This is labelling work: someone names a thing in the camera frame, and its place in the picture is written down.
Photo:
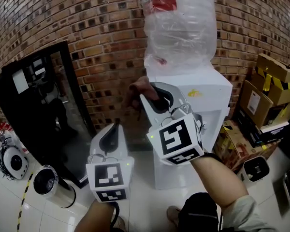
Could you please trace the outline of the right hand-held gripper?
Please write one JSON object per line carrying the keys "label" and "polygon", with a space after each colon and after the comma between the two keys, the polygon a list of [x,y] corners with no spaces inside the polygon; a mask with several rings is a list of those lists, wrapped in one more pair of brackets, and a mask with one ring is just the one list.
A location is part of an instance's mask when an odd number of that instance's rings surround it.
{"label": "right hand-held gripper", "polygon": [[151,100],[143,94],[140,99],[152,126],[147,137],[160,160],[183,165],[203,156],[202,117],[193,112],[178,87],[163,82],[151,85],[159,99]]}

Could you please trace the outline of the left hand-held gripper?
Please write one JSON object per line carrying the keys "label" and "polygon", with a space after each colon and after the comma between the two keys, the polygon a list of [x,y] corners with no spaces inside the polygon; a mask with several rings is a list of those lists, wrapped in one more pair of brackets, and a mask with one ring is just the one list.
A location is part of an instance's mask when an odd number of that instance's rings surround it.
{"label": "left hand-held gripper", "polygon": [[120,123],[106,126],[91,140],[86,171],[90,190],[98,202],[117,202],[130,197],[135,160],[127,154],[126,137]]}

